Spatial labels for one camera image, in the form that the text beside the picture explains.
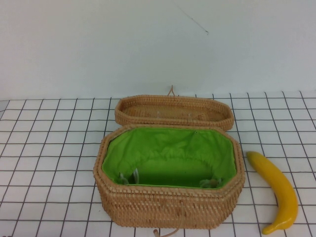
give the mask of banana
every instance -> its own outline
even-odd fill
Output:
[[[278,201],[278,214],[274,222],[262,230],[268,235],[275,230],[285,230],[295,221],[298,203],[295,191],[285,175],[266,157],[258,152],[247,152],[251,166],[265,179],[273,189]]]

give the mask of wicker basket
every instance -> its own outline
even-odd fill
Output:
[[[160,118],[154,117],[157,112],[155,113],[151,106],[156,106],[155,108],[163,112]],[[192,119],[185,117],[185,114],[191,114]],[[207,119],[199,120],[198,115],[201,114]],[[102,206],[115,223],[127,227],[213,229],[232,213],[244,185],[245,176],[239,143],[222,129],[214,127],[218,125],[225,130],[232,127],[234,120],[227,105],[188,97],[135,96],[122,99],[118,103],[116,121],[120,124],[139,124],[124,125],[106,136],[102,140],[93,170]],[[124,132],[139,127],[216,130],[233,144],[237,173],[219,189],[116,184],[102,170],[108,145]]]
[[[125,124],[169,124],[219,127],[230,130],[234,124],[231,109],[216,100],[137,95],[123,98],[115,108],[115,120]]]

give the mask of banana tip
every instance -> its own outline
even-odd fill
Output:
[[[267,227],[265,227],[263,230],[262,230],[262,234],[264,235],[268,235],[268,234],[271,234],[272,232],[276,231],[277,228],[275,225],[269,225]]]

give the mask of green fabric lining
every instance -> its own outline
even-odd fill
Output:
[[[138,169],[139,184],[133,171]],[[215,130],[140,127],[115,138],[102,170],[117,184],[199,188],[204,179],[221,179],[218,189],[236,174],[232,142]]]

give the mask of basket handle loop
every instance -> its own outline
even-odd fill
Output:
[[[169,90],[169,93],[168,93],[167,95],[170,95],[171,92],[172,92],[172,94],[173,94],[173,97],[175,97],[176,95],[175,95],[174,92],[173,92],[173,85],[171,85],[171,89]]]
[[[154,229],[154,235],[155,235],[155,237],[169,237],[169,236],[171,236],[171,235],[173,235],[173,234],[175,234],[175,233],[178,232],[178,230],[180,229],[180,227],[182,226],[183,221],[184,221],[184,207],[183,207],[183,202],[181,202],[181,210],[182,210],[182,215],[181,215],[181,222],[180,222],[179,227],[178,227],[176,230],[174,230],[173,232],[168,233],[168,234],[166,234],[166,235],[164,235],[164,236],[160,236],[158,230],[157,230],[157,229]]]

